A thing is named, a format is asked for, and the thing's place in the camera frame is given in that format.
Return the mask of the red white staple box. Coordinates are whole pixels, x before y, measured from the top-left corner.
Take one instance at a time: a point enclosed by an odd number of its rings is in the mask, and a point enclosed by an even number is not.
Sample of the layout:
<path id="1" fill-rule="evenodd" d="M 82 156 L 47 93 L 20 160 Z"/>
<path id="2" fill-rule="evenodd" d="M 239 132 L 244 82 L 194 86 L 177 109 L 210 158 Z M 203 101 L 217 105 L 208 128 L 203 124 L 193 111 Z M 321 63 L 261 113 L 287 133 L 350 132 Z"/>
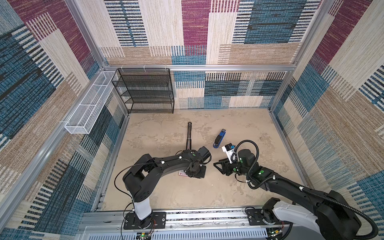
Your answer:
<path id="1" fill-rule="evenodd" d="M 179 176 L 188 177 L 188 175 L 185 173 L 185 171 L 179 171 Z"/>

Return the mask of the blue stapler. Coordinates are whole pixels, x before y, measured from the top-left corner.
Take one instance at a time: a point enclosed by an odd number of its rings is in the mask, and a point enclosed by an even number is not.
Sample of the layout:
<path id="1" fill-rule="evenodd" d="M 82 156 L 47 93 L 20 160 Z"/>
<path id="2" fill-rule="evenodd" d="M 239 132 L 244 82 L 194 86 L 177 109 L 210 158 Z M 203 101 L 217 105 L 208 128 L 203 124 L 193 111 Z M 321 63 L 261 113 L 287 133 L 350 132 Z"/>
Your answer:
<path id="1" fill-rule="evenodd" d="M 225 134 L 226 134 L 226 130 L 225 130 L 225 129 L 222 129 L 222 130 L 220 131 L 220 133 L 217 135 L 217 137 L 215 138 L 215 141 L 214 141 L 214 143 L 213 143 L 213 147 L 214 147 L 215 149 L 217 149 L 217 148 L 220 146 L 220 144 L 221 144 L 221 142 L 222 142 L 222 140 L 223 140 Z"/>

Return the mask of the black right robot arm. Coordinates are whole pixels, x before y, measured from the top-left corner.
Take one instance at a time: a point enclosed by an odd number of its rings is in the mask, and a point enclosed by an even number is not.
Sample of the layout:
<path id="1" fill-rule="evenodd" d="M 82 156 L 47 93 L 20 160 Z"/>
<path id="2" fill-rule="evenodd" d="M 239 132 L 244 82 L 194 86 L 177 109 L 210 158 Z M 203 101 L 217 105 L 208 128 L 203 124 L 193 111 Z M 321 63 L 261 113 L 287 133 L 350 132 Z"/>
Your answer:
<path id="1" fill-rule="evenodd" d="M 224 149 L 227 159 L 214 163 L 221 174 L 245 176 L 252 190 L 263 189 L 293 202 L 290 205 L 278 198 L 268 200 L 263 206 L 266 223 L 288 221 L 318 232 L 326 240 L 371 240 L 378 235 L 374 220 L 351 207 L 338 192 L 310 189 L 259 165 L 259 150 L 253 154 L 232 144 Z"/>

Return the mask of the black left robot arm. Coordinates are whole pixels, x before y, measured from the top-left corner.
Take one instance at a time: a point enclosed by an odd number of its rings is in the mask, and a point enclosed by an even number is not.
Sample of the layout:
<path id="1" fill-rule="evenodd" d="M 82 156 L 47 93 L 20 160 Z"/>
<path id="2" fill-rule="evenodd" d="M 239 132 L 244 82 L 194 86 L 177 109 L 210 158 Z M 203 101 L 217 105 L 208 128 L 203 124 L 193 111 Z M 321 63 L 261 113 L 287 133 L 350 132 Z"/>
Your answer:
<path id="1" fill-rule="evenodd" d="M 164 158 L 145 154 L 124 174 L 123 182 L 132 196 L 136 218 L 140 227 L 146 228 L 153 222 L 150 195 L 161 177 L 183 171 L 189 178 L 203 179 L 210 160 L 206 147 L 196 150 L 183 150 Z"/>

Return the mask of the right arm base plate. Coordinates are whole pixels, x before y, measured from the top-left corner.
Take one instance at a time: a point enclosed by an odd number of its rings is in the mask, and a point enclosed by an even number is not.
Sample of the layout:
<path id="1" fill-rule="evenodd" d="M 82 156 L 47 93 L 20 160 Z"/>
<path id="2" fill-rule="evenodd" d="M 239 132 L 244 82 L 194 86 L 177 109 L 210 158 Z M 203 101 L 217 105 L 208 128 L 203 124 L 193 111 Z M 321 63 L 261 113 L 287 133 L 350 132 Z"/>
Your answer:
<path id="1" fill-rule="evenodd" d="M 262 209 L 256 209 L 254 207 L 246 207 L 245 213 L 249 221 L 250 226 L 267 226 L 267 225 L 284 225 L 289 226 L 291 223 L 288 221 L 280 221 L 276 217 L 267 219 L 262 213 Z"/>

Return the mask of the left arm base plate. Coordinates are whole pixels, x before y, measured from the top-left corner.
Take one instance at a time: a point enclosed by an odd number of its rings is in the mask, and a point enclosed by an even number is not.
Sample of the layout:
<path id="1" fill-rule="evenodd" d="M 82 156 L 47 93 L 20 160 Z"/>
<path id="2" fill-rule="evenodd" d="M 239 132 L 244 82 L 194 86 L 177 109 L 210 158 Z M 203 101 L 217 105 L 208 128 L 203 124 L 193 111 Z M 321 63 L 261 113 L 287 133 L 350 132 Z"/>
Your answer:
<path id="1" fill-rule="evenodd" d="M 166 212 L 152 212 L 148 217 L 140 220 L 134 212 L 127 213 L 123 224 L 124 230 L 164 229 L 166 226 Z"/>

